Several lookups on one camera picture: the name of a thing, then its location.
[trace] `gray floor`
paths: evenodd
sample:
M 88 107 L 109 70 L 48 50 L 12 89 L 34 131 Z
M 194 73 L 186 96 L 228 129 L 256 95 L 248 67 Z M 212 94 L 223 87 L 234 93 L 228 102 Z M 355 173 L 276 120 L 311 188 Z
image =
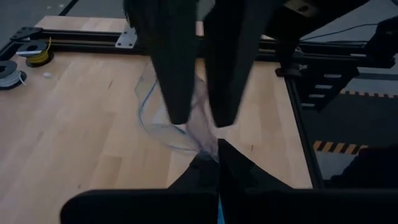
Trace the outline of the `gray floor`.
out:
M 70 0 L 0 0 L 0 46 L 22 26 L 32 26 L 45 15 L 58 15 Z M 116 17 L 123 18 L 122 0 L 79 0 L 68 16 Z M 201 0 L 198 5 L 198 19 L 211 9 L 214 0 Z M 352 26 L 377 23 L 398 15 L 398 7 L 390 0 L 371 0 L 357 10 L 333 21 L 306 37 L 326 34 Z M 341 34 L 313 39 L 326 42 L 331 40 L 368 40 L 376 26 L 362 27 Z M 360 68 L 361 72 L 388 73 L 398 75 L 398 65 L 393 69 Z M 353 80 L 348 90 L 398 94 L 398 81 Z M 339 174 L 352 161 L 354 156 L 317 152 L 324 178 Z

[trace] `plastic sheet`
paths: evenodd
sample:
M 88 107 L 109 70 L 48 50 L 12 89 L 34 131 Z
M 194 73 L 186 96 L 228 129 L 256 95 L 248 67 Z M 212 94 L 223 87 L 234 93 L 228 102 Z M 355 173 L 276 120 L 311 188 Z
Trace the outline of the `plastic sheet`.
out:
M 188 122 L 173 125 L 163 101 L 155 70 L 149 62 L 135 88 L 139 100 L 138 118 L 142 128 L 153 138 L 173 150 L 183 153 L 210 155 L 218 160 L 217 138 L 213 135 L 213 125 L 209 119 L 210 110 L 206 85 L 195 78 L 195 90 Z

